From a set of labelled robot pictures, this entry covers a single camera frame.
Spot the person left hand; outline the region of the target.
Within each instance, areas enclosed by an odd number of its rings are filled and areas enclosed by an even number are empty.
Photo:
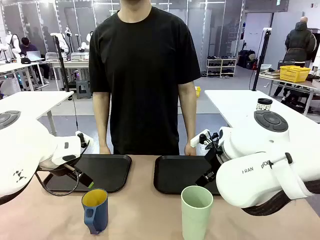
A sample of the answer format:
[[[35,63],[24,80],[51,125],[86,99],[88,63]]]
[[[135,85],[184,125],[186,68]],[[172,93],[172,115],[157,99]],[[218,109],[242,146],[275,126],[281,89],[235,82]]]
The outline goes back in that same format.
[[[197,155],[196,148],[192,147],[189,143],[187,143],[184,147],[184,154],[186,156],[196,156]]]

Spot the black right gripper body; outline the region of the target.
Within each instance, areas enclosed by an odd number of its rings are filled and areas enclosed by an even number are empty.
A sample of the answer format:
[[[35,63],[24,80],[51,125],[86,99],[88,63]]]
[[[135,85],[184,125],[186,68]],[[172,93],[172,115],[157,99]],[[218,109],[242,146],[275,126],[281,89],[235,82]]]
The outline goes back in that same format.
[[[204,158],[210,164],[210,171],[213,173],[217,173],[222,165],[217,150],[214,147],[210,148],[205,154]]]

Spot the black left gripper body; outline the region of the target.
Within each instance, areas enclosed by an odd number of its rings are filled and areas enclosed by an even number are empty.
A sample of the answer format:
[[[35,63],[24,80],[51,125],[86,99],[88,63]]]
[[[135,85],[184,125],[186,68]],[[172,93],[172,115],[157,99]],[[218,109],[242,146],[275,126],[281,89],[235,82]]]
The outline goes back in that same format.
[[[76,181],[77,180],[76,174],[78,174],[80,177],[83,173],[82,170],[80,170],[76,166],[77,163],[78,163],[77,161],[69,161],[66,163],[66,165],[68,165],[68,167],[66,167],[63,164],[63,165],[60,165],[59,167],[51,170],[50,173],[53,174],[54,176],[57,176],[57,177],[67,176],[67,177],[71,178],[72,180]]]

